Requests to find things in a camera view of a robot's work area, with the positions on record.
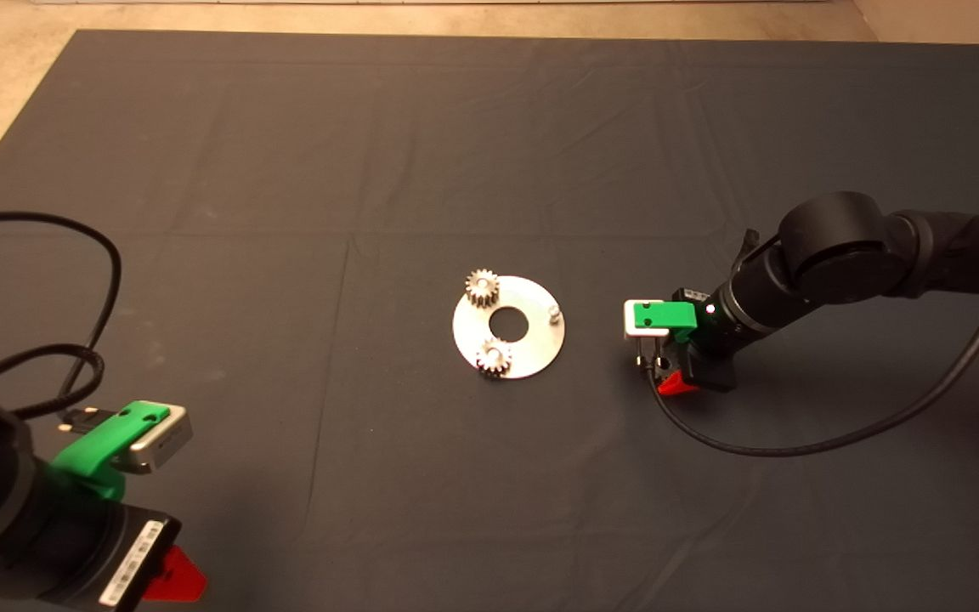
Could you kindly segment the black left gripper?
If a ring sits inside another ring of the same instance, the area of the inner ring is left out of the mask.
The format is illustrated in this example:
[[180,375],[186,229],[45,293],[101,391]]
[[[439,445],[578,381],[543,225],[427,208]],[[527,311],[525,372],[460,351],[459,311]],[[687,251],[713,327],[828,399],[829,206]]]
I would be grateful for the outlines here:
[[66,609],[136,609],[145,602],[198,602],[207,578],[182,547],[182,523],[135,505],[102,502],[93,518],[57,528],[65,561],[39,600]]

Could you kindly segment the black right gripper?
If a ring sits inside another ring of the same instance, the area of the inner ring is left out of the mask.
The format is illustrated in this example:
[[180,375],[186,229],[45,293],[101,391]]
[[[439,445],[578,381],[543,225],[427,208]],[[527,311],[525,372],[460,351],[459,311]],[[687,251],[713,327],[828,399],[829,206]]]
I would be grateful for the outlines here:
[[661,398],[704,388],[708,391],[730,392],[737,387],[732,357],[722,355],[717,348],[705,344],[711,340],[719,309],[710,303],[710,294],[692,289],[676,289],[673,301],[688,303],[694,311],[696,324],[690,331],[673,332],[677,371],[670,372],[658,383]]

